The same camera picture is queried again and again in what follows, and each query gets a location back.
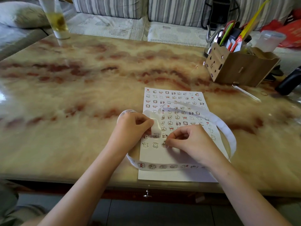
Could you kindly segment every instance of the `wooden pen holder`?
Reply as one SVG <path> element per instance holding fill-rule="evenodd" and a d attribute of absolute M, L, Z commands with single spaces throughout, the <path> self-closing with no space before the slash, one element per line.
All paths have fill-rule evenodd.
<path fill-rule="evenodd" d="M 251 48 L 254 55 L 229 52 L 226 47 L 214 43 L 205 65 L 214 82 L 243 86 L 258 86 L 278 63 L 272 52 Z"/>

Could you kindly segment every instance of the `sheet of paper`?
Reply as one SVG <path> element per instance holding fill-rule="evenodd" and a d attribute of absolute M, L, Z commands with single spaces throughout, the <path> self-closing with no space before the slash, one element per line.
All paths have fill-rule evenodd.
<path fill-rule="evenodd" d="M 184 102 L 187 106 L 176 105 L 173 102 Z M 213 139 L 220 151 L 228 158 L 228 154 L 222 143 L 220 133 L 210 120 L 197 116 L 198 111 L 189 108 L 189 104 L 205 108 L 202 92 L 174 91 L 165 89 L 145 88 L 143 110 L 157 113 L 164 103 L 160 117 L 162 135 L 160 138 L 145 136 L 141 139 L 140 160 L 153 163 L 196 163 L 188 154 L 176 148 L 166 148 L 164 140 L 175 129 L 184 125 L 202 125 L 208 135 Z M 193 181 L 193 182 L 216 182 L 216 179 L 205 168 L 174 170 L 174 171 L 141 171 L 138 179 L 161 180 L 161 181 Z"/>

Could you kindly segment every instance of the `person's left hand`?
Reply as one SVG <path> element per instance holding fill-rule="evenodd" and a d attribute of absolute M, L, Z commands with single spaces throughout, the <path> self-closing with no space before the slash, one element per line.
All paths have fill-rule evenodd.
<path fill-rule="evenodd" d="M 107 147 L 120 153 L 128 153 L 144 134 L 151 134 L 153 120 L 142 113 L 126 113 L 119 118 Z"/>

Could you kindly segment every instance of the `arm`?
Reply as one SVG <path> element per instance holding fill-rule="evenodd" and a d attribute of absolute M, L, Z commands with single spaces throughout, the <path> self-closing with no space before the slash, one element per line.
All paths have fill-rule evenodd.
<path fill-rule="evenodd" d="M 245 226 L 291 224 L 240 174 L 217 148 L 201 125 L 181 127 L 166 144 L 187 152 L 212 173 Z"/>
<path fill-rule="evenodd" d="M 96 160 L 38 225 L 87 225 L 111 175 L 152 125 L 153 120 L 143 114 L 123 115 Z"/>

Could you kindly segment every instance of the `table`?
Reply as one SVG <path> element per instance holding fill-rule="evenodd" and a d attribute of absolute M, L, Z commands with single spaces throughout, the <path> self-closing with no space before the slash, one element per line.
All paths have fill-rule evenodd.
<path fill-rule="evenodd" d="M 54 35 L 0 62 L 0 178 L 74 183 L 105 146 L 118 115 L 142 112 L 144 87 L 201 91 L 233 131 L 233 165 L 261 193 L 301 197 L 300 105 L 278 84 L 213 83 L 203 48 L 72 34 Z M 228 143 L 223 137 L 228 152 Z M 139 157 L 140 144 L 131 151 Z M 217 183 L 137 179 L 125 159 L 110 187 L 221 193 Z"/>

